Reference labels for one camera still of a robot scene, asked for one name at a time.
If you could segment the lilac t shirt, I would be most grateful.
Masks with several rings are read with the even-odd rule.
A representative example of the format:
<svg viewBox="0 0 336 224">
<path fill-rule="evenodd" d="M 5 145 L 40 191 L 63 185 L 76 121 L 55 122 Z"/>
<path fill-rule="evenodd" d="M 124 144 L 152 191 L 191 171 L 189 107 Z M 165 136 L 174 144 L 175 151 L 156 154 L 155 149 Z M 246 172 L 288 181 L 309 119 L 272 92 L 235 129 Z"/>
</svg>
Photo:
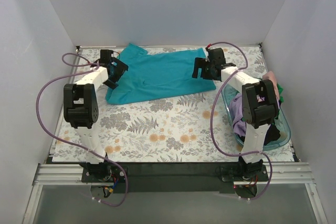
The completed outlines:
<svg viewBox="0 0 336 224">
<path fill-rule="evenodd" d="M 231 118 L 233 120 L 233 131 L 239 137 L 246 136 L 246 122 L 243 120 L 242 105 L 242 95 L 237 93 L 228 106 Z"/>
</svg>

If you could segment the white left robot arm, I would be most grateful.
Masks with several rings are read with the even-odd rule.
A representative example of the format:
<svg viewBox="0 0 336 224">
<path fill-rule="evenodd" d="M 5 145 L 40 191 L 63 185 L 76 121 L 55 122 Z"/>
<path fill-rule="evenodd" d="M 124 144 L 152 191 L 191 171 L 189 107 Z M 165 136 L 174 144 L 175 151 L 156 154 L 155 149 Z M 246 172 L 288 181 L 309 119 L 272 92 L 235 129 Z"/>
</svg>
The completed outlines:
<svg viewBox="0 0 336 224">
<path fill-rule="evenodd" d="M 99 108 L 96 91 L 102 85 L 114 90 L 129 68 L 113 54 L 111 49 L 101 49 L 100 58 L 90 64 L 93 72 L 74 84 L 64 86 L 64 119 L 76 130 L 82 145 L 88 149 L 84 168 L 100 182 L 109 181 L 112 170 L 104 160 L 106 152 L 98 137 L 96 122 Z"/>
</svg>

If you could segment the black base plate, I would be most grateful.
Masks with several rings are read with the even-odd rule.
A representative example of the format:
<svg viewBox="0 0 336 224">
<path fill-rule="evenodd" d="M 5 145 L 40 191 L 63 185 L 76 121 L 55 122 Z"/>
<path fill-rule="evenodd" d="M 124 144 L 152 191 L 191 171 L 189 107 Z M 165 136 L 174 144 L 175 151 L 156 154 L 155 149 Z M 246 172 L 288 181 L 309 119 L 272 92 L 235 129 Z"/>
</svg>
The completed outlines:
<svg viewBox="0 0 336 224">
<path fill-rule="evenodd" d="M 163 193 L 220 191 L 233 193 L 234 183 L 254 186 L 267 182 L 264 164 L 246 169 L 238 162 L 224 163 L 136 163 L 113 165 L 80 163 L 81 181 L 112 187 L 115 193 Z"/>
</svg>

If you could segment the black t shirt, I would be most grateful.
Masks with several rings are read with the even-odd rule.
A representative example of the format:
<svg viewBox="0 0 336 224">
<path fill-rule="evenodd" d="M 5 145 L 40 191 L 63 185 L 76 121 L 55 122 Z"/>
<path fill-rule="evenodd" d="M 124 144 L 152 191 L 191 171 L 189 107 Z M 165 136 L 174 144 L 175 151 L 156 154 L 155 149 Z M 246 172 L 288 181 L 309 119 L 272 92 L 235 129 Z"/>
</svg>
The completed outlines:
<svg viewBox="0 0 336 224">
<path fill-rule="evenodd" d="M 246 135 L 246 127 L 238 126 L 238 128 L 235 130 L 235 133 L 239 136 L 240 140 L 242 142 L 245 141 L 245 135 Z M 264 145 L 268 145 L 270 142 L 277 141 L 280 138 L 280 131 L 276 128 L 274 124 L 271 124 L 264 140 Z"/>
</svg>

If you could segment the clear blue plastic bin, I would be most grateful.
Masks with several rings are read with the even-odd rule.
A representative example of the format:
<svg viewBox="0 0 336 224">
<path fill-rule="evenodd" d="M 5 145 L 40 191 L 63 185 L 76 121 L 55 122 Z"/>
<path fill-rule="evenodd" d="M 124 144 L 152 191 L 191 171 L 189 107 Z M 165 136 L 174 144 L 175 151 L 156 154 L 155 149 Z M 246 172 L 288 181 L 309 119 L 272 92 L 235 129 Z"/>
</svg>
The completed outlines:
<svg viewBox="0 0 336 224">
<path fill-rule="evenodd" d="M 238 144 L 255 144 L 256 130 L 263 129 L 263 150 L 273 150 L 285 145 L 289 131 L 279 124 L 281 101 L 275 94 L 271 80 L 259 79 L 256 83 L 240 84 L 241 91 L 231 85 L 222 90 L 222 97 L 230 125 Z"/>
</svg>

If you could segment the aluminium frame rail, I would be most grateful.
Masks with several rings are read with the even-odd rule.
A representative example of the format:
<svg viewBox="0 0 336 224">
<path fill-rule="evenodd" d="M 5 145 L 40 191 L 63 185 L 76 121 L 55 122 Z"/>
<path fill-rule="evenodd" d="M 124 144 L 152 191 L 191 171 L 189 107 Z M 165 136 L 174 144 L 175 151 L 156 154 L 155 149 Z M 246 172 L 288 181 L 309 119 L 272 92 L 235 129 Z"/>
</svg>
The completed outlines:
<svg viewBox="0 0 336 224">
<path fill-rule="evenodd" d="M 308 163 L 300 162 L 275 162 L 263 163 L 266 167 L 269 179 L 267 182 L 256 182 L 254 186 L 265 185 L 269 187 L 271 184 L 304 184 L 308 192 L 314 215 L 318 223 L 327 223 L 327 218 L 321 204 L 314 177 Z M 47 185 L 92 185 L 91 183 L 83 183 L 81 181 L 83 168 L 80 163 L 50 163 L 40 164 L 33 180 L 33 191 L 30 200 L 39 201 L 39 194 L 43 186 Z M 236 189 L 242 189 L 245 185 L 242 182 L 234 183 L 233 193 L 221 193 L 224 196 L 232 196 Z"/>
</svg>

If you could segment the teal t shirt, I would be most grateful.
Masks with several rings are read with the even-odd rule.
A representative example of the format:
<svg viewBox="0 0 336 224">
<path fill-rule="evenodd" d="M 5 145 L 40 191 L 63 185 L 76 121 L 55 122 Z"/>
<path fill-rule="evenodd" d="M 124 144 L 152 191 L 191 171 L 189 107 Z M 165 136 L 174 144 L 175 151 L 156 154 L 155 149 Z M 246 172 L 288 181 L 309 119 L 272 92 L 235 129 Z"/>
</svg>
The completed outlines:
<svg viewBox="0 0 336 224">
<path fill-rule="evenodd" d="M 202 48 L 151 55 L 147 50 L 129 44 L 120 53 L 128 65 L 115 89 L 107 90 L 108 104 L 124 105 L 178 97 L 215 90 L 212 80 L 192 78 L 194 61 L 205 58 Z"/>
</svg>

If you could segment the pink t shirt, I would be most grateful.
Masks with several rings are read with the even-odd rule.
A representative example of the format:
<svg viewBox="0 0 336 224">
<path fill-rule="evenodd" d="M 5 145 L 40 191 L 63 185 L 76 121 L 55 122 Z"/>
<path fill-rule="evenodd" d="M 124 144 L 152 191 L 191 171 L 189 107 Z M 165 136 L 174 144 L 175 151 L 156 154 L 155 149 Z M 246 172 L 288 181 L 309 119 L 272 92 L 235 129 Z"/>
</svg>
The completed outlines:
<svg viewBox="0 0 336 224">
<path fill-rule="evenodd" d="M 279 94 L 279 90 L 278 90 L 278 87 L 277 87 L 277 80 L 276 80 L 276 77 L 275 77 L 274 73 L 272 71 L 269 71 L 269 72 L 267 72 L 266 74 L 263 75 L 262 79 L 263 80 L 270 80 L 272 82 L 276 98 L 277 98 L 277 100 L 279 100 L 280 99 L 280 94 Z"/>
</svg>

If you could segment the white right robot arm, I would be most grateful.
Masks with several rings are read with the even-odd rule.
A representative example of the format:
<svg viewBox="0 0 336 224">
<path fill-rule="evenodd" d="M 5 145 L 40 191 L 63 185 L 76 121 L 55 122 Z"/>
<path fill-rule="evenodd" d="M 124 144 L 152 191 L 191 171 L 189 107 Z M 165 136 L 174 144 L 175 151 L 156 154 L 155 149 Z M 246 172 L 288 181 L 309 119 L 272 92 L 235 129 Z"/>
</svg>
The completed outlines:
<svg viewBox="0 0 336 224">
<path fill-rule="evenodd" d="M 196 58 L 193 78 L 221 81 L 242 95 L 242 114 L 246 135 L 242 152 L 237 155 L 236 176 L 251 180 L 262 171 L 263 146 L 270 125 L 279 114 L 278 100 L 271 80 L 260 80 L 244 73 L 233 63 L 227 63 L 224 51 L 208 45 L 206 58 Z"/>
</svg>

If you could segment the green t shirt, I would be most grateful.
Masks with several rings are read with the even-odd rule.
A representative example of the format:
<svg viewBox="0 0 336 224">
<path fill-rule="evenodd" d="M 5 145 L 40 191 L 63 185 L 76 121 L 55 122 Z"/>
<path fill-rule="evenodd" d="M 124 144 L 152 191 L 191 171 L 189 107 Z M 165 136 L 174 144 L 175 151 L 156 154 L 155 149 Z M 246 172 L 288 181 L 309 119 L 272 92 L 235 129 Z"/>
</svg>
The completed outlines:
<svg viewBox="0 0 336 224">
<path fill-rule="evenodd" d="M 279 93 L 279 103 L 283 103 L 284 102 L 284 98 L 281 95 L 283 93 L 283 87 L 280 84 L 277 84 L 277 89 L 278 89 L 278 93 Z"/>
</svg>

